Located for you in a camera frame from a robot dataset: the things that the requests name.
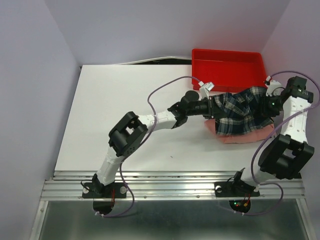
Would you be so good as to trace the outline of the navy plaid skirt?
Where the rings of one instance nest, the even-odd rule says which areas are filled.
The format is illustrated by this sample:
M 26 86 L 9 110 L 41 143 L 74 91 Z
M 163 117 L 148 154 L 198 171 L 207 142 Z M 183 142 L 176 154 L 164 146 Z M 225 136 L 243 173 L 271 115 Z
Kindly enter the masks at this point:
M 261 103 L 267 89 L 253 86 L 238 93 L 213 95 L 214 106 L 223 117 L 213 116 L 215 133 L 221 136 L 245 135 L 274 123 L 273 118 L 261 113 Z

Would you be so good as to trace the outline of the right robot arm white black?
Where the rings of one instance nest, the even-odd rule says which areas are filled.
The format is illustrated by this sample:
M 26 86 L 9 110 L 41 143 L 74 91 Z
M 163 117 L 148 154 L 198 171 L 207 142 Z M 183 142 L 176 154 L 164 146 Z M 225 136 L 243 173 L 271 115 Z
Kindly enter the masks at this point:
M 236 172 L 230 182 L 235 195 L 251 194 L 262 183 L 271 179 L 293 179 L 313 156 L 315 149 L 308 144 L 306 125 L 308 111 L 314 105 L 314 94 L 306 88 L 307 79 L 300 74 L 291 77 L 285 86 L 268 77 L 267 91 L 262 98 L 259 113 L 276 117 L 283 113 L 281 131 L 262 152 L 257 165 Z

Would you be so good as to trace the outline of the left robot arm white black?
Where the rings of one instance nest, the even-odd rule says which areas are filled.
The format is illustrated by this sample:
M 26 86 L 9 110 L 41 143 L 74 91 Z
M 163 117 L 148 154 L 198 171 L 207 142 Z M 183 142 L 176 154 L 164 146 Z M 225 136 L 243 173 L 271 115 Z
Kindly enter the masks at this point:
M 165 111 L 150 115 L 137 115 L 133 111 L 126 113 L 108 134 L 107 154 L 102 166 L 92 177 L 91 189 L 100 197 L 108 196 L 121 163 L 152 132 L 178 128 L 187 122 L 189 116 L 219 119 L 226 115 L 212 96 L 199 99 L 199 94 L 193 90 L 187 91 L 180 101 Z

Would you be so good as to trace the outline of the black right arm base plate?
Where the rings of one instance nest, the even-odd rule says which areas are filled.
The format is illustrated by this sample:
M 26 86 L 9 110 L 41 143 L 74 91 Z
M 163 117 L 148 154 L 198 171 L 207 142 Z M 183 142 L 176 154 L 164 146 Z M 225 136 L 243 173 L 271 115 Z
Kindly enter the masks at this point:
M 242 181 L 218 181 L 214 183 L 214 194 L 217 198 L 232 198 L 229 201 L 231 209 L 241 214 L 247 214 L 251 209 L 251 198 L 259 197 L 260 191 Z

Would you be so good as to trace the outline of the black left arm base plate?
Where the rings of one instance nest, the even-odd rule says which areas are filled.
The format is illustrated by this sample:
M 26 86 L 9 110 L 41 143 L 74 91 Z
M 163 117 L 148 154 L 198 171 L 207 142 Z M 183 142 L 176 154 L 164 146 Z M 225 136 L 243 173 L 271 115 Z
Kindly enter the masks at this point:
M 92 207 L 95 212 L 109 214 L 116 203 L 116 199 L 127 197 L 127 188 L 123 182 L 113 182 L 108 186 L 97 189 L 92 182 L 80 182 L 82 198 L 93 200 Z

